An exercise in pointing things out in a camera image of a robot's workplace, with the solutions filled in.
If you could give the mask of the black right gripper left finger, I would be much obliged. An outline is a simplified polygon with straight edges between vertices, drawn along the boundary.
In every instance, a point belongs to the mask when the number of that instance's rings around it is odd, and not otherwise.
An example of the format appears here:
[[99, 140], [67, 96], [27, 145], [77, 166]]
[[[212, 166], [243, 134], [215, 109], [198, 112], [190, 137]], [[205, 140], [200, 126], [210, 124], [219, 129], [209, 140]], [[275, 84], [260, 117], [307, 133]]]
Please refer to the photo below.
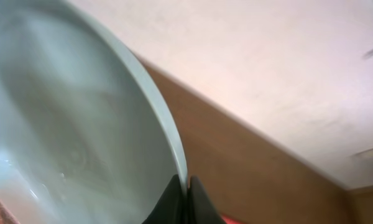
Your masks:
[[178, 175], [174, 175], [142, 224], [181, 224], [182, 221], [183, 192]]

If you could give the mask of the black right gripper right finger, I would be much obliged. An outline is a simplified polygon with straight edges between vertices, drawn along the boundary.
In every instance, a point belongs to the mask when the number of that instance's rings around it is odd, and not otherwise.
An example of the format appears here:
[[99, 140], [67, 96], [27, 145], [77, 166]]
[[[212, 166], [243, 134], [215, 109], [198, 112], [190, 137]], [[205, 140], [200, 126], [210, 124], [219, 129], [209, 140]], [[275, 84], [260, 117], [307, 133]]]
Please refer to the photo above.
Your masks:
[[187, 199], [189, 224], [226, 224], [197, 176], [190, 177]]

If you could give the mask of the light blue plate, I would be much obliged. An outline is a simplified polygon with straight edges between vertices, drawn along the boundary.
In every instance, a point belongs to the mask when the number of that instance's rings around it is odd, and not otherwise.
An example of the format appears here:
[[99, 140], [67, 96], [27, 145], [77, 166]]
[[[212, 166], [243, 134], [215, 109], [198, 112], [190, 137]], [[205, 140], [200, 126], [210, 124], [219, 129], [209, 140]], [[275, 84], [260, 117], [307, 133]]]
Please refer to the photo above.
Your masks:
[[142, 223], [187, 165], [159, 89], [68, 1], [0, 0], [0, 223]]

